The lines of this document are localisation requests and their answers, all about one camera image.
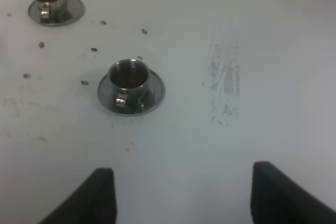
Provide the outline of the black right gripper own left finger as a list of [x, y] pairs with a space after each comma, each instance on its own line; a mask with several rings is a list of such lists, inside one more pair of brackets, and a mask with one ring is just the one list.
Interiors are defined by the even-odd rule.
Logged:
[[41, 223], [116, 223], [113, 170], [97, 168]]

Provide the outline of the black right gripper own right finger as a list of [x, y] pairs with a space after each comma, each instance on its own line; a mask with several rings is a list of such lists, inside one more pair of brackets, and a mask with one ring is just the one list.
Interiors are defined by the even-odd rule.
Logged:
[[250, 210], [253, 223], [335, 223], [335, 210], [270, 162], [253, 165]]

